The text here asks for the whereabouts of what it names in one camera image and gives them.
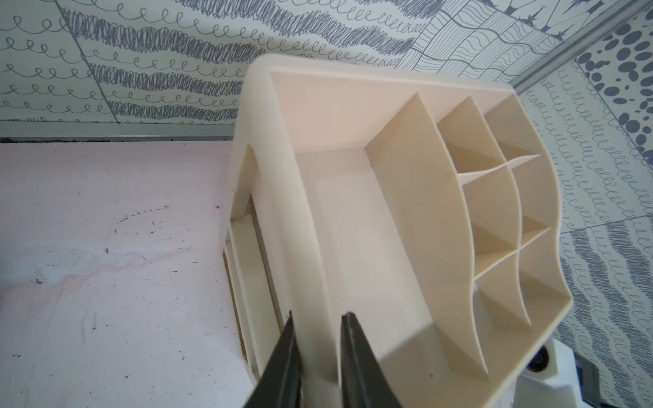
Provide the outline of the beige drawer organizer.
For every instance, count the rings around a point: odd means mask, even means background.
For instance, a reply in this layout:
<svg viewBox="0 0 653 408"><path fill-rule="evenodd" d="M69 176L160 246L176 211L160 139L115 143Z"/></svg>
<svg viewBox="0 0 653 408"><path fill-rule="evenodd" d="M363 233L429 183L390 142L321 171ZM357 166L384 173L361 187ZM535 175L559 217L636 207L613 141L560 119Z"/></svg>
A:
<svg viewBox="0 0 653 408"><path fill-rule="evenodd" d="M300 407L343 407L347 312L401 407L490 407L571 309L557 176L508 85L266 55L229 176L246 369L292 315Z"/></svg>

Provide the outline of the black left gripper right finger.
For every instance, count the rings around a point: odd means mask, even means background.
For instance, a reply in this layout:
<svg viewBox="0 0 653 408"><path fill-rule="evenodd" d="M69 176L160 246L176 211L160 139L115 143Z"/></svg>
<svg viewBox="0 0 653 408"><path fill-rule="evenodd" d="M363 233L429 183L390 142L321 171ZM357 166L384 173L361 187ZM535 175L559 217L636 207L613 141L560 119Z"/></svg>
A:
<svg viewBox="0 0 653 408"><path fill-rule="evenodd" d="M401 407L353 312L342 316L340 342L343 407Z"/></svg>

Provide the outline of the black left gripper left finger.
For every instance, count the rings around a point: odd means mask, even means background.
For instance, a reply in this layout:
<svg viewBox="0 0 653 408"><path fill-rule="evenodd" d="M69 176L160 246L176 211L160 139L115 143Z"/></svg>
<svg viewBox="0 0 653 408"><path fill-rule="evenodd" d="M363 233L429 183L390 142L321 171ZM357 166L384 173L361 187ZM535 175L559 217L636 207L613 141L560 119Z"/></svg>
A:
<svg viewBox="0 0 653 408"><path fill-rule="evenodd" d="M296 408L301 406L301 356L294 317L287 319L260 381L244 408Z"/></svg>

